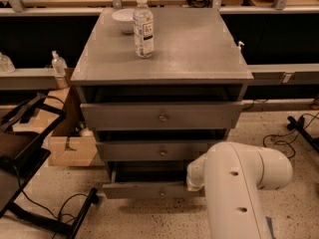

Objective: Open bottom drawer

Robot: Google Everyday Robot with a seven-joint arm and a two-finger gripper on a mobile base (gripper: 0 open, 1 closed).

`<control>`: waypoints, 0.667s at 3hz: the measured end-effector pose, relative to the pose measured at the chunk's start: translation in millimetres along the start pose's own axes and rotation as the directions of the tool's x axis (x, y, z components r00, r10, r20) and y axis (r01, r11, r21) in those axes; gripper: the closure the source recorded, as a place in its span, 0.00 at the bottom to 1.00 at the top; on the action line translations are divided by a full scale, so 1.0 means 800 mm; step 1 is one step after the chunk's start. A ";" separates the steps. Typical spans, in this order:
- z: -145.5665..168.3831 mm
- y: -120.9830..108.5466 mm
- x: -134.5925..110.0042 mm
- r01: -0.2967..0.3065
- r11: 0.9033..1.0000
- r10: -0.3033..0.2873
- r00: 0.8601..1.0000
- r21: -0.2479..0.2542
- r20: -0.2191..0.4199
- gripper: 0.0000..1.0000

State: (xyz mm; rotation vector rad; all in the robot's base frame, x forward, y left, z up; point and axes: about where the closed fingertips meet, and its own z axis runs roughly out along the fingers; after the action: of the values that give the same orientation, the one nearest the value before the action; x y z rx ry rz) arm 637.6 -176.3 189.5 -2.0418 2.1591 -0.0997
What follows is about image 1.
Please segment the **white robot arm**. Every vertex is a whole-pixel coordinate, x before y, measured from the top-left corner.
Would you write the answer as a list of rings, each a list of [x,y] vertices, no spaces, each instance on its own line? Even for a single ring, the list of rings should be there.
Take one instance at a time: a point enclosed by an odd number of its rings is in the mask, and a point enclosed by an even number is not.
[[[273,239],[258,192],[281,189],[292,176],[282,152],[224,141],[187,166],[186,183],[204,191],[211,239]]]

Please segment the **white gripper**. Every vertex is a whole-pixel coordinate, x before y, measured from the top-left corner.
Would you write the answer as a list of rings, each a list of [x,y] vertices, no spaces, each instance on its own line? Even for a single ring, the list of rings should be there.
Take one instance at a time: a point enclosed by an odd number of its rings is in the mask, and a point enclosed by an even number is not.
[[[192,161],[186,170],[186,185],[188,191],[200,191],[204,187],[204,164],[206,154]]]

